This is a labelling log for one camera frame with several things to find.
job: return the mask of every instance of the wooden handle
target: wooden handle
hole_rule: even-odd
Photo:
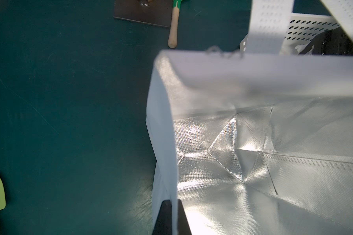
[[[173,14],[171,16],[171,27],[168,45],[170,48],[175,48],[177,46],[177,34],[178,34],[178,19],[179,19],[179,8],[173,8]]]

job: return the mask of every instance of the black object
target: black object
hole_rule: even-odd
[[[164,200],[152,235],[171,235],[171,233],[171,202],[170,200]],[[178,234],[192,235],[181,200],[178,200]]]
[[[353,56],[353,42],[339,27],[316,35],[299,54]]]
[[[170,28],[173,1],[115,0],[114,18]]]

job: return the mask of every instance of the green floor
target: green floor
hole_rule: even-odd
[[[1,235],[151,234],[156,161],[145,109],[169,31],[115,20],[113,8],[0,0]],[[234,50],[250,8],[184,1],[178,49]],[[318,0],[294,11],[327,13]]]

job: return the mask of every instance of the reflective surface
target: reflective surface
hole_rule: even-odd
[[[174,121],[195,234],[353,233],[353,98]]]

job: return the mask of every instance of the perforated white panel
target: perforated white panel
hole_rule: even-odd
[[[353,41],[353,0],[321,0]]]
[[[253,0],[248,30],[250,53],[278,54],[294,0]]]
[[[332,16],[292,13],[284,32],[280,54],[298,54],[296,46],[309,44],[316,35],[340,27]],[[248,51],[248,35],[240,43],[242,52]]]

